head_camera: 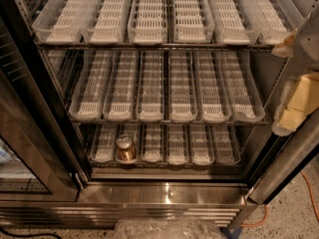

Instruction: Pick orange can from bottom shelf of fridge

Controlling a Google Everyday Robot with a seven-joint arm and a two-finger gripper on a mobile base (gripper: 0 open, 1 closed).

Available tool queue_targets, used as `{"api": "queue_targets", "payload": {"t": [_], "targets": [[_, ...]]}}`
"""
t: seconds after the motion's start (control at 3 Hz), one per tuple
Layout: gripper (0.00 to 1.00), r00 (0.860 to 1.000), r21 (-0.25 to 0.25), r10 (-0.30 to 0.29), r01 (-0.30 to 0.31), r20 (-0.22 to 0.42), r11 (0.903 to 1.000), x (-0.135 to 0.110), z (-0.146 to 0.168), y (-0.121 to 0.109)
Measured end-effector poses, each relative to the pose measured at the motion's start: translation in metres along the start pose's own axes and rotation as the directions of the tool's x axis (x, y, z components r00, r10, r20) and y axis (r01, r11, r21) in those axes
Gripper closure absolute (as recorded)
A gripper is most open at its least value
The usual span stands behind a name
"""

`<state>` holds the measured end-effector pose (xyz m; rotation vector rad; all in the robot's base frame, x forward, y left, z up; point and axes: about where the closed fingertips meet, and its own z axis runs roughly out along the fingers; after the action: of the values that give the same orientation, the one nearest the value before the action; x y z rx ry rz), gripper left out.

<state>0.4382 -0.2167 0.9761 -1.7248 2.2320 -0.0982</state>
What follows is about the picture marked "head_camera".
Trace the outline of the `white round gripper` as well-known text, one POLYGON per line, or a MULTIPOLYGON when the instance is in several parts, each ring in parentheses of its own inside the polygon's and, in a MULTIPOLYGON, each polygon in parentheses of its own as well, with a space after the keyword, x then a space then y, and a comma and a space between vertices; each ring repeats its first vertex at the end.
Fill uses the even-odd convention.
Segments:
MULTIPOLYGON (((293 30, 271 54, 292 58, 305 68, 319 71, 319 4, 314 3, 300 28, 293 30)), ((319 73, 289 79, 274 115, 272 131, 286 136, 299 128, 319 108, 319 73)))

